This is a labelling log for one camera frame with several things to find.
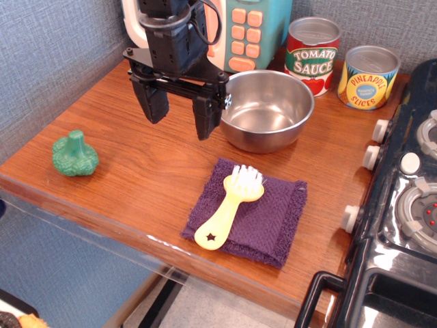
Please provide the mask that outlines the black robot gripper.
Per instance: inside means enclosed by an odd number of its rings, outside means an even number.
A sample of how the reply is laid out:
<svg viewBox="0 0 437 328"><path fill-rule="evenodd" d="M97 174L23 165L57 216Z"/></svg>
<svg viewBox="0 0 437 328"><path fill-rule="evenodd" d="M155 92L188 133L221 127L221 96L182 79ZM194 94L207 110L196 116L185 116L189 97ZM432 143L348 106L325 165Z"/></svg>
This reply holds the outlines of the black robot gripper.
<svg viewBox="0 0 437 328"><path fill-rule="evenodd" d="M159 123L169 112L167 93L150 82L163 79L185 92L195 92L196 85L184 86L183 80L203 83L211 98L196 96L193 113L198 139L206 140L220 124L219 103L227 103L226 83L229 77L216 67L207 56L206 24L198 20L185 23L144 23L148 47L128 48L123 56L130 62L132 87L137 100L152 123Z"/></svg>

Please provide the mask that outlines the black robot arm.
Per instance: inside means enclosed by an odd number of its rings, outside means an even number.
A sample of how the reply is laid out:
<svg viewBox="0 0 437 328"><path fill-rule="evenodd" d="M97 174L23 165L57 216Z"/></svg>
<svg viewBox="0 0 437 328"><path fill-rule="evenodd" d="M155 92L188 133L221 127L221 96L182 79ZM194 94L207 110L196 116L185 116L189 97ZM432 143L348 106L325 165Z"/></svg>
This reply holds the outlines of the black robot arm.
<svg viewBox="0 0 437 328"><path fill-rule="evenodd" d="M211 1L141 1L138 22L147 47L127 48L130 81L146 118L153 124L169 112L168 94L189 98L197 136L207 139L231 104L226 85L229 77L207 56L222 27L208 40L205 8Z"/></svg>

